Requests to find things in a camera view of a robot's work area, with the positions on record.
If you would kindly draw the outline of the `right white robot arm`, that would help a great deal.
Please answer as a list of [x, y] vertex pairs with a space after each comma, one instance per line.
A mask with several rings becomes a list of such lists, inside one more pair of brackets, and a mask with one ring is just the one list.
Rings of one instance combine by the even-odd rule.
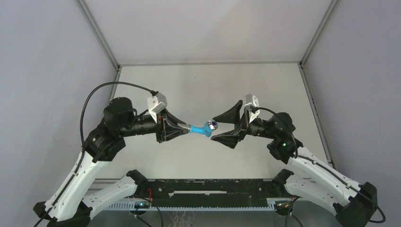
[[377, 189], [371, 183], [359, 183], [321, 161], [293, 134], [295, 126], [288, 113], [272, 112], [268, 120], [259, 117], [256, 102], [238, 101], [232, 108], [213, 118], [212, 124], [234, 126], [211, 137], [229, 148], [235, 148], [245, 136], [268, 138], [269, 153], [286, 165], [275, 176], [276, 195], [288, 194], [308, 200], [333, 214], [344, 227], [364, 227], [379, 210]]

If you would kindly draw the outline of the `small metal pipe fitting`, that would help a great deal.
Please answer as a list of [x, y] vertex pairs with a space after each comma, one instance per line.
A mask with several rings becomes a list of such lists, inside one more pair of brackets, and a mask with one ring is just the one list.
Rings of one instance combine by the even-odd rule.
[[190, 124], [182, 124], [182, 123], [179, 123], [178, 126], [179, 126], [180, 128], [182, 128], [182, 130], [183, 130], [185, 133], [190, 133], [190, 131], [191, 131], [191, 125], [190, 125]]

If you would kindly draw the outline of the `blue plastic water faucet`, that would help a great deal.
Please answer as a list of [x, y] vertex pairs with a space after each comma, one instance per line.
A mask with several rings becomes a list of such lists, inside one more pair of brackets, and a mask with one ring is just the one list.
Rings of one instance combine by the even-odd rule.
[[215, 120], [211, 119], [205, 122], [202, 127], [190, 125], [189, 133], [197, 133], [205, 135], [207, 138], [209, 138], [217, 128], [218, 123]]

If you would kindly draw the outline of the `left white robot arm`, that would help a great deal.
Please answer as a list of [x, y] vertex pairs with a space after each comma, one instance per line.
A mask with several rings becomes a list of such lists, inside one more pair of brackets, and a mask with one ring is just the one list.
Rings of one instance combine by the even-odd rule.
[[148, 179], [131, 170], [116, 183], [98, 192], [88, 190], [98, 174], [125, 146], [125, 138], [155, 134], [159, 143], [191, 131], [190, 125], [167, 110], [155, 116], [140, 115], [126, 97], [113, 99], [104, 109], [100, 124], [84, 141], [82, 151], [57, 192], [47, 201], [38, 202], [34, 212], [50, 227], [86, 227], [101, 211], [129, 196], [144, 197], [151, 193]]

